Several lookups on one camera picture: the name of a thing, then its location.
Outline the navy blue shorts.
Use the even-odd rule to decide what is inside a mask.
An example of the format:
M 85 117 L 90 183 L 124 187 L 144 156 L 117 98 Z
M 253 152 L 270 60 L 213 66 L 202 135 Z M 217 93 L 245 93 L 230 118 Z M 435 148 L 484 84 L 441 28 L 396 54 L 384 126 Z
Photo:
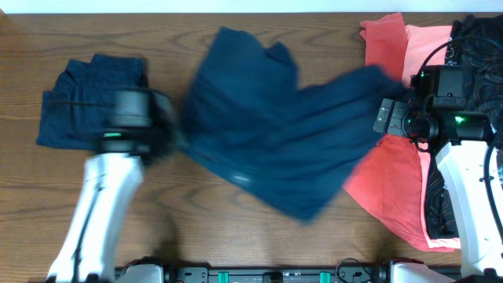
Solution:
M 377 66 L 299 88 L 281 43 L 221 28 L 181 114 L 185 153 L 302 222 L 314 219 L 381 136 L 381 102 L 407 95 Z

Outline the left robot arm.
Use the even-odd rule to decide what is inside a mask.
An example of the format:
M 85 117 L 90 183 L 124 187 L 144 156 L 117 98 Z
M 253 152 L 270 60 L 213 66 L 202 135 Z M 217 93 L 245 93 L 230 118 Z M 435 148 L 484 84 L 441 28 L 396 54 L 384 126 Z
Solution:
M 156 90 L 113 94 L 105 124 L 93 130 L 94 154 L 84 164 L 83 186 L 66 239 L 48 282 L 113 282 L 116 247 L 145 165 L 178 147 L 173 101 Z

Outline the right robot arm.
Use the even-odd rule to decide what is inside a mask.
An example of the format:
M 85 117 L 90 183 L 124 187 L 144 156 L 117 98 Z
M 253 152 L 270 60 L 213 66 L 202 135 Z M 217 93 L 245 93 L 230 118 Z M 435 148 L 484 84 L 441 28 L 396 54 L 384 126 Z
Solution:
M 501 130 L 483 112 L 469 112 L 463 71 L 455 65 L 424 65 L 411 79 L 407 102 L 384 99 L 373 129 L 428 153 L 449 191 L 461 242 L 462 282 L 502 280 L 502 189 L 493 154 Z

